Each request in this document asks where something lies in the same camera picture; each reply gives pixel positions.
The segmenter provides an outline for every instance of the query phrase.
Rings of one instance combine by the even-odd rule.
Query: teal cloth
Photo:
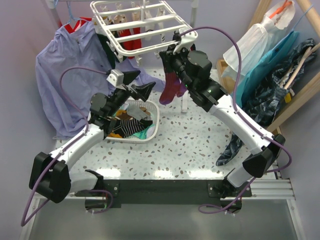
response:
[[[152,124],[152,125],[148,126],[145,130],[136,132],[132,136],[135,136],[135,137],[137,137],[138,139],[141,139],[141,140],[147,139],[147,131],[148,131],[148,129],[151,128],[151,127],[154,127],[154,126],[155,125]]]
[[[244,80],[238,85],[235,100],[242,108],[250,95],[257,88],[262,79],[289,53],[295,43],[299,32],[291,31],[273,49],[268,51],[257,65],[245,75]]]

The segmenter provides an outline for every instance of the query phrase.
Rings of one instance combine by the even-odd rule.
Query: white garment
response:
[[[264,54],[276,46],[287,34],[287,27],[295,16],[295,3],[286,7],[282,13],[269,18],[278,8],[284,4],[279,2],[272,7],[263,17],[261,23],[254,24],[245,35],[237,42],[241,52],[242,68],[240,81],[246,74],[252,70]],[[222,74],[222,77],[231,77],[236,80],[238,72],[238,55],[233,46],[223,54],[228,67]]]

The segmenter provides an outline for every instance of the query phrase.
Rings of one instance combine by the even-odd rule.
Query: orange hanger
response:
[[[284,4],[279,7],[277,10],[274,11],[274,13],[272,13],[269,18],[272,19],[275,15],[282,13],[283,10],[285,10],[286,7],[290,6],[292,4],[292,1],[285,0]]]

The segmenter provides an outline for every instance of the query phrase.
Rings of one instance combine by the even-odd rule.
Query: basket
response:
[[[117,137],[106,137],[105,140],[109,140],[112,142],[121,142],[121,143],[131,143],[131,144],[144,144],[152,140],[158,131],[159,122],[160,122],[160,111],[157,104],[153,101],[147,100],[146,102],[142,100],[134,100],[134,99],[128,99],[126,103],[130,105],[136,105],[138,107],[144,107],[147,109],[149,113],[151,113],[151,119],[153,121],[153,124],[155,125],[154,133],[151,135],[151,137],[147,139],[139,139],[136,136],[129,136],[126,138],[117,138]]]

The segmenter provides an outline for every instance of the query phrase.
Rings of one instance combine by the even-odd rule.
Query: terrazzo tabletop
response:
[[[164,80],[163,70],[146,71]],[[211,71],[211,78],[219,81],[216,70]],[[160,95],[152,92],[149,97],[160,109],[160,125],[151,141],[135,144],[104,140],[83,155],[70,172],[90,169],[105,179],[223,179],[250,155],[242,147],[228,164],[216,166],[216,160],[230,142],[230,129],[196,106],[190,97],[188,112],[181,113],[181,98],[176,97],[164,106],[159,103]],[[58,140],[55,147],[66,142]],[[268,173],[262,178],[275,179],[275,174]]]

